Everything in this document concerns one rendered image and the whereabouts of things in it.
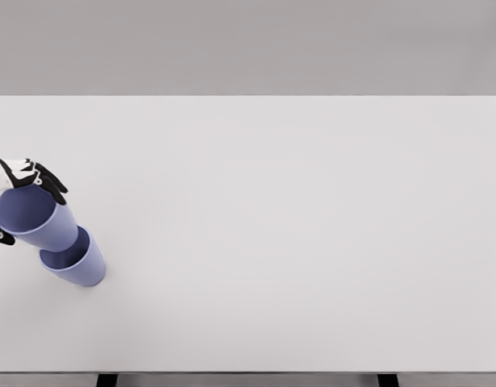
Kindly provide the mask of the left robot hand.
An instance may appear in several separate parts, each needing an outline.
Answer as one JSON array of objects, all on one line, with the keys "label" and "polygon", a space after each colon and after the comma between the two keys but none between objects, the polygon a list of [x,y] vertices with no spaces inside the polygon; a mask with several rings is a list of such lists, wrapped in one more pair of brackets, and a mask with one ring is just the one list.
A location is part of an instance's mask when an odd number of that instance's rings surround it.
[{"label": "left robot hand", "polygon": [[[63,194],[69,191],[59,178],[45,166],[30,158],[2,159],[0,158],[0,197],[7,190],[38,185],[49,192],[59,205],[66,205]],[[13,246],[15,238],[0,227],[0,244]]]}]

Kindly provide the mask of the blue plastic cup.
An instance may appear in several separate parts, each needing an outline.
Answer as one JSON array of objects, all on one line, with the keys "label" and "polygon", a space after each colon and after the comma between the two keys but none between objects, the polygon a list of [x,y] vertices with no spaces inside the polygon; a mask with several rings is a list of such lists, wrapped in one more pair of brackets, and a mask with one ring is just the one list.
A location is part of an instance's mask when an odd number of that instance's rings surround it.
[{"label": "blue plastic cup", "polygon": [[106,275],[106,263],[93,236],[82,226],[68,249],[51,252],[40,249],[39,261],[50,273],[80,287],[93,287]]},{"label": "blue plastic cup", "polygon": [[68,206],[37,185],[9,189],[0,196],[0,227],[39,249],[62,252],[77,240],[77,223]]}]

